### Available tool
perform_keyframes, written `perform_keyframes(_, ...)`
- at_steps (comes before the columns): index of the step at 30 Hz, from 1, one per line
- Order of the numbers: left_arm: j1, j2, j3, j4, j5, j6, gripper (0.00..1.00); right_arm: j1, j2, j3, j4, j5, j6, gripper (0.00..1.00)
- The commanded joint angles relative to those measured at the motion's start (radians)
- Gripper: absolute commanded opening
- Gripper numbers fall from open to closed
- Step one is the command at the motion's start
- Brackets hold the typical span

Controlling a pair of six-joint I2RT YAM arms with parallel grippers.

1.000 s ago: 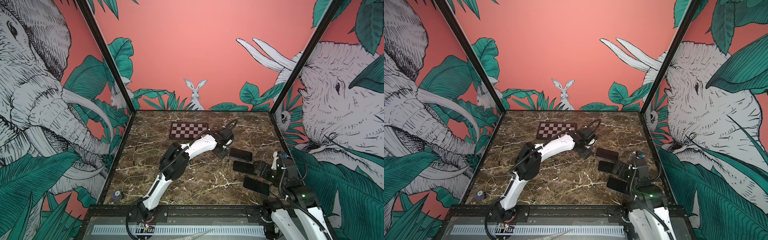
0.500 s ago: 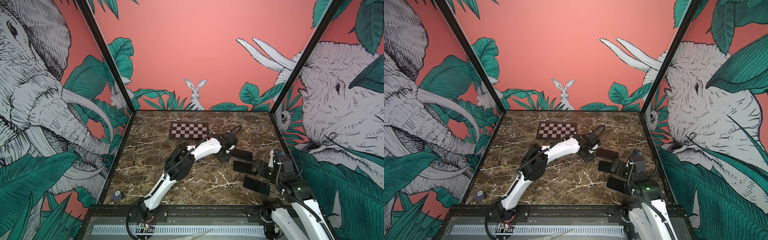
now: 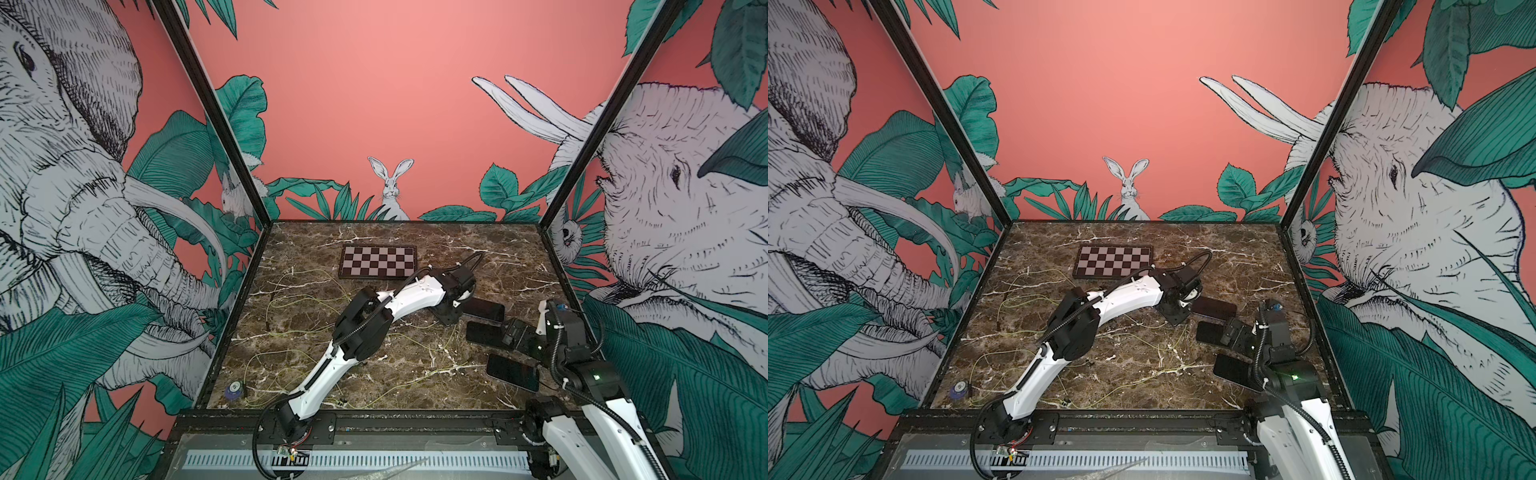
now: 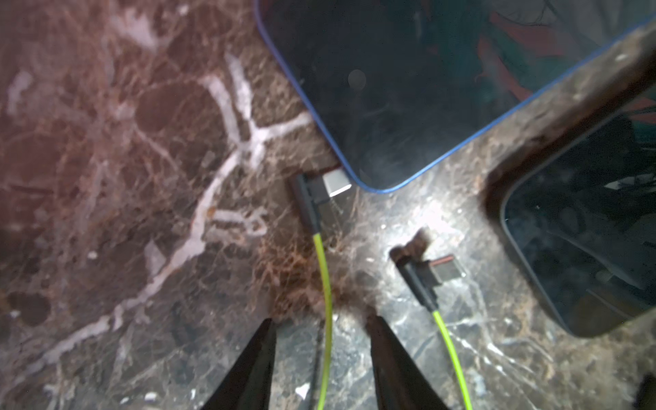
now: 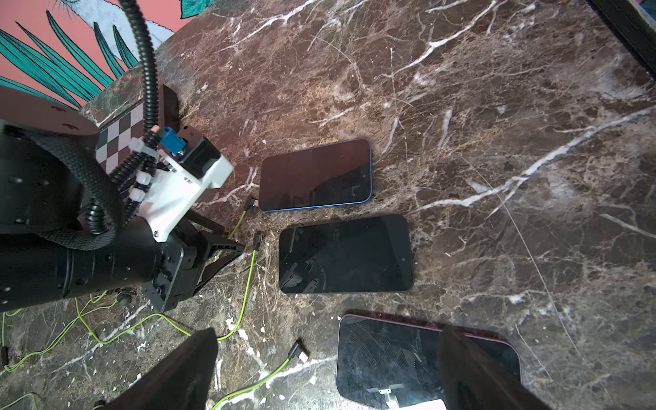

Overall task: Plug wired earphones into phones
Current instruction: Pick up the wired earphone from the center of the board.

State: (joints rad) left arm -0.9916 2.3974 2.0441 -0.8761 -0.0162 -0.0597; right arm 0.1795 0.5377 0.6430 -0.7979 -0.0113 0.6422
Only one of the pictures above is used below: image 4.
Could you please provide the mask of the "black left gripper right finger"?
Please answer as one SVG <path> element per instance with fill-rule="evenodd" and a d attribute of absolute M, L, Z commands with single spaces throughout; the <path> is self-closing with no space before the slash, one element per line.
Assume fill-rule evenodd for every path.
<path fill-rule="evenodd" d="M 379 409 L 449 409 L 383 317 L 370 316 L 367 333 Z"/>

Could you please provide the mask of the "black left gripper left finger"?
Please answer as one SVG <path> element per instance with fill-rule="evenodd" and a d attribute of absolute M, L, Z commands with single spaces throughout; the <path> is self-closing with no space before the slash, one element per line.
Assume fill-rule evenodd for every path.
<path fill-rule="evenodd" d="M 277 333 L 273 319 L 261 322 L 215 393 L 202 410 L 269 408 Z"/>

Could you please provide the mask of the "blue smartphone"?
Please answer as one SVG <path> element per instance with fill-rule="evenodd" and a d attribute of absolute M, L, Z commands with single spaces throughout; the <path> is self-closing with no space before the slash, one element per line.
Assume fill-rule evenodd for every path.
<path fill-rule="evenodd" d="M 350 177 L 395 191 L 655 18 L 652 1 L 258 1 Z"/>

